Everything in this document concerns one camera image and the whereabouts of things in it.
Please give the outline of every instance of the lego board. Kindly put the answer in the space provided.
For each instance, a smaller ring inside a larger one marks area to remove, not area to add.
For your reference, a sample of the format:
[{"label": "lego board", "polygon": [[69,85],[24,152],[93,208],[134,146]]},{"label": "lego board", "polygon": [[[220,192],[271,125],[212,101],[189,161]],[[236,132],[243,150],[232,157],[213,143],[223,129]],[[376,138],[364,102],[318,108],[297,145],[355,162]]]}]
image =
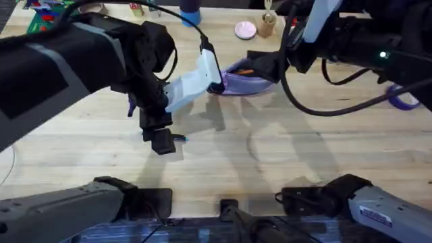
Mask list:
[{"label": "lego board", "polygon": [[[65,9],[64,5],[53,5],[51,6],[51,11],[60,14]],[[79,14],[77,10],[75,10],[72,15]],[[46,27],[47,30],[52,28],[53,24],[48,21],[44,21],[40,15],[35,14],[33,17],[33,20],[31,21],[30,25],[27,28],[27,33],[35,33],[41,31],[41,27]]]}]

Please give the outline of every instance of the black clamp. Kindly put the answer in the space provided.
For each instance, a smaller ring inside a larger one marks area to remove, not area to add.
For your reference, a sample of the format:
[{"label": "black clamp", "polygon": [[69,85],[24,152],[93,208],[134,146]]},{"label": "black clamp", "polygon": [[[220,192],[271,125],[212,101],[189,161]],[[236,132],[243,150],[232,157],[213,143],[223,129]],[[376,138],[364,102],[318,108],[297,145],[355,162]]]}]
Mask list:
[{"label": "black clamp", "polygon": [[283,205],[286,215],[343,215],[352,219],[348,199],[354,198],[354,193],[365,186],[373,185],[366,179],[346,174],[323,187],[282,188],[276,200]]},{"label": "black clamp", "polygon": [[97,177],[93,181],[109,184],[124,193],[123,202],[113,221],[146,218],[156,218],[160,221],[171,215],[173,192],[169,188],[138,188],[111,176]]}]

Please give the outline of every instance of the small bottle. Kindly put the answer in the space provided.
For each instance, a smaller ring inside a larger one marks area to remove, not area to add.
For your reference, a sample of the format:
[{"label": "small bottle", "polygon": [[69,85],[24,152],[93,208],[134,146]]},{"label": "small bottle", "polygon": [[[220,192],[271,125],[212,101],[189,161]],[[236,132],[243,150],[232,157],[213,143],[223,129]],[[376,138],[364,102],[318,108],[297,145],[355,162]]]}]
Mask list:
[{"label": "small bottle", "polygon": [[[180,0],[180,15],[199,25],[201,22],[200,0]],[[192,27],[186,21],[182,23],[187,27]]]},{"label": "small bottle", "polygon": [[[156,0],[147,0],[148,3],[152,3],[153,5],[156,5]],[[150,16],[152,18],[159,18],[161,17],[161,11],[152,7],[149,7],[148,10],[150,11]]]}]

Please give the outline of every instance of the wooden table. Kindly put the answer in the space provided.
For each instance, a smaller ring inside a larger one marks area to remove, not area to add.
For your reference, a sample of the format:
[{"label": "wooden table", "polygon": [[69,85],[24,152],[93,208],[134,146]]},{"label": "wooden table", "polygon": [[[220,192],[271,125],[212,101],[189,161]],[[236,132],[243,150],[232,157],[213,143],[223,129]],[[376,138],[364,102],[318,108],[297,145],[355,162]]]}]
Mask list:
[{"label": "wooden table", "polygon": [[[25,33],[33,11],[21,10],[20,4],[2,37]],[[147,19],[134,17],[127,5],[107,8],[112,16],[125,16],[127,21],[139,24]],[[249,41],[234,36],[237,22],[256,22],[261,11],[201,11],[200,27],[215,45],[221,67],[244,57],[247,50],[278,49],[277,34]],[[197,33],[167,14],[154,21],[167,26],[179,49],[173,76],[193,70]],[[337,79],[354,70],[344,65],[329,68]],[[320,110],[357,104],[382,94],[389,85],[379,86],[376,76],[367,74],[352,84],[331,86],[322,78],[318,63],[307,75],[290,69],[287,76],[298,99]],[[432,113],[425,108],[398,111],[382,103],[328,118],[301,113],[287,101],[280,85],[252,97],[204,94],[174,113],[171,130],[187,135],[189,141],[178,142],[178,152],[164,156],[142,142],[138,114],[127,118],[127,109],[125,95],[102,90],[16,142],[16,166],[0,187],[0,197],[49,192],[85,184],[95,176],[115,176],[141,187],[172,188],[173,217],[215,216],[221,198],[237,198],[243,209],[268,215],[282,213],[273,194],[283,186],[325,183],[353,173],[432,209]],[[9,168],[10,161],[3,156],[1,171]]]}]

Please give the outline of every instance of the blue bottle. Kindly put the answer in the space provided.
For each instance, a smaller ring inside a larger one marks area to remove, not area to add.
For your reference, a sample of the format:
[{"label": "blue bottle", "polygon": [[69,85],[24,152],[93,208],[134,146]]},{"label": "blue bottle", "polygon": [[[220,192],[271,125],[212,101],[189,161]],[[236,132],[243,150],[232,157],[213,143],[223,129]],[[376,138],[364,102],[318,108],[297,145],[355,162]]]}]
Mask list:
[{"label": "blue bottle", "polygon": [[[201,22],[200,0],[180,0],[180,15],[199,25]],[[182,21],[182,23],[187,27],[191,27],[185,21]]]}]

